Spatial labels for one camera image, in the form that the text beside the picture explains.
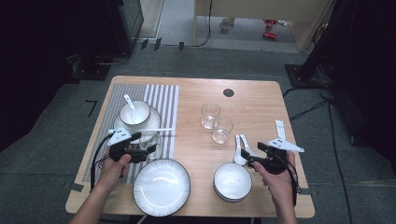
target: placemat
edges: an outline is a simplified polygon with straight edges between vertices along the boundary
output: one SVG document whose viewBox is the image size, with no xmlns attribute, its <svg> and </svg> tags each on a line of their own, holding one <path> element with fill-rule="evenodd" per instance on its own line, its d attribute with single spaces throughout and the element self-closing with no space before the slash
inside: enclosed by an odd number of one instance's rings
<svg viewBox="0 0 396 224">
<path fill-rule="evenodd" d="M 83 182 L 90 182 L 91 180 L 91 164 L 94 153 L 99 147 L 100 142 L 108 136 L 108 130 L 113 129 L 114 121 L 126 101 L 123 97 L 128 94 L 132 100 L 141 100 L 148 105 L 155 108 L 161 116 L 160 128 L 176 128 L 177 123 L 177 102 L 178 102 L 178 86 L 173 85 L 142 85 L 142 84 L 115 84 L 111 92 L 110 100 L 102 121 L 101 127 L 97 134 L 95 143 L 93 145 L 92 153 L 89 158 Z M 163 154 L 161 159 L 173 159 L 175 146 L 176 131 L 160 132 L 163 138 Z M 97 161 L 102 159 L 106 153 L 106 142 L 99 151 L 96 158 Z M 150 161 L 139 162 L 138 164 L 131 163 L 128 175 L 125 176 L 121 183 L 133 183 L 138 172 Z M 96 179 L 101 173 L 101 169 L 96 167 Z"/>
</svg>

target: wooden table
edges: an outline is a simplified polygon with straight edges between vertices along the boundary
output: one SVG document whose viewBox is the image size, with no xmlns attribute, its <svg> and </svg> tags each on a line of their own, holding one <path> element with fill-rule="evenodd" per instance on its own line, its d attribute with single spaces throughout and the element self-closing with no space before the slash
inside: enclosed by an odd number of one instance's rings
<svg viewBox="0 0 396 224">
<path fill-rule="evenodd" d="M 193 44 L 197 16 L 209 16 L 212 0 L 194 1 Z M 315 31 L 330 18 L 333 0 L 213 0 L 212 17 L 288 21 L 299 51 L 305 51 Z"/>
<path fill-rule="evenodd" d="M 90 183 L 83 183 L 81 179 L 116 83 L 179 86 L 174 160 L 180 162 L 188 171 L 191 178 L 191 194 L 175 216 L 276 216 L 271 194 L 262 185 L 261 177 L 253 169 L 247 168 L 253 180 L 252 190 L 239 203 L 227 203 L 216 194 L 213 188 L 213 175 L 223 163 L 233 162 L 235 134 L 243 133 L 253 151 L 258 156 L 265 157 L 265 153 L 257 149 L 257 142 L 266 143 L 276 138 L 275 120 L 280 119 L 285 123 L 287 140 L 295 143 L 279 85 L 274 81 L 176 77 L 113 78 L 76 177 L 75 183 L 85 187 L 82 192 L 73 190 L 70 192 L 66 203 L 67 212 L 76 213 L 89 195 Z M 226 97 L 223 94 L 226 89 L 233 90 L 234 96 Z M 226 144 L 215 143 L 211 138 L 211 132 L 201 126 L 201 106 L 207 102 L 219 104 L 221 115 L 233 120 L 233 136 Z M 301 188 L 308 189 L 298 153 L 296 153 L 296 168 Z M 298 195 L 295 210 L 297 217 L 312 217 L 315 209 L 311 195 Z M 110 195 L 104 213 L 144 215 L 134 202 L 133 185 L 121 184 L 119 189 Z"/>
</svg>

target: glass cup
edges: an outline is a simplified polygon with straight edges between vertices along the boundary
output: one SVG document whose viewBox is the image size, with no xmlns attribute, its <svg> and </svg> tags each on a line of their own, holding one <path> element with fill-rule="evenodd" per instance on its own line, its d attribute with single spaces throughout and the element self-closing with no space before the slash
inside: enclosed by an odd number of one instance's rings
<svg viewBox="0 0 396 224">
<path fill-rule="evenodd" d="M 143 150 L 147 150 L 151 146 L 156 146 L 155 151 L 148 154 L 148 159 L 157 160 L 163 154 L 163 140 L 158 133 L 142 133 L 139 138 L 139 147 Z"/>
<path fill-rule="evenodd" d="M 204 104 L 201 108 L 202 126 L 206 129 L 213 129 L 213 121 L 220 115 L 220 107 L 213 103 Z"/>
<path fill-rule="evenodd" d="M 227 117 L 217 117 L 213 122 L 212 138 L 219 144 L 224 144 L 230 138 L 233 122 Z"/>
</svg>

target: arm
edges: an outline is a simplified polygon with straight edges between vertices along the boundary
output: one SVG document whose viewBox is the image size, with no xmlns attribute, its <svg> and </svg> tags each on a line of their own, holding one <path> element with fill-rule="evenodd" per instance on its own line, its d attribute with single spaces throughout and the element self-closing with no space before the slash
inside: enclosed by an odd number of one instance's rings
<svg viewBox="0 0 396 224">
<path fill-rule="evenodd" d="M 294 166 L 294 153 L 288 151 L 288 160 Z M 272 194 L 272 200 L 276 209 L 277 224 L 297 223 L 296 214 L 293 206 L 291 179 L 288 171 L 279 175 L 268 173 L 258 162 L 253 162 L 254 168 L 262 176 L 262 183 L 268 186 Z"/>
<path fill-rule="evenodd" d="M 96 186 L 70 223 L 89 224 L 99 222 L 108 196 L 119 184 L 120 174 L 126 175 L 128 173 L 130 159 L 130 155 L 124 155 L 117 162 L 111 159 L 104 161 L 102 173 Z"/>
</svg>

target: white floor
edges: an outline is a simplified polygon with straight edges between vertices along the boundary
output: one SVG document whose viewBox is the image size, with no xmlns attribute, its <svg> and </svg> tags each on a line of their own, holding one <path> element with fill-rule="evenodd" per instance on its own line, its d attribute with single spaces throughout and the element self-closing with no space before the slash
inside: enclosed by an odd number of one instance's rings
<svg viewBox="0 0 396 224">
<path fill-rule="evenodd" d="M 162 1 L 163 7 L 158 7 L 158 2 Z M 185 46 L 193 46 L 194 0 L 141 0 L 141 3 L 145 18 L 142 30 L 153 31 L 150 35 L 141 33 L 140 41 L 148 38 L 150 43 L 155 43 L 157 38 L 161 38 L 164 45 L 184 42 Z M 224 32 L 219 27 L 222 19 L 224 18 L 211 18 L 210 39 L 202 48 L 300 52 L 287 25 L 274 25 L 270 32 L 276 34 L 276 39 L 269 39 L 262 37 L 265 32 L 263 20 L 236 19 L 234 26 Z M 207 24 L 208 17 L 198 17 L 196 45 L 201 45 L 208 37 Z M 309 53 L 312 48 L 313 44 L 304 53 Z"/>
</svg>

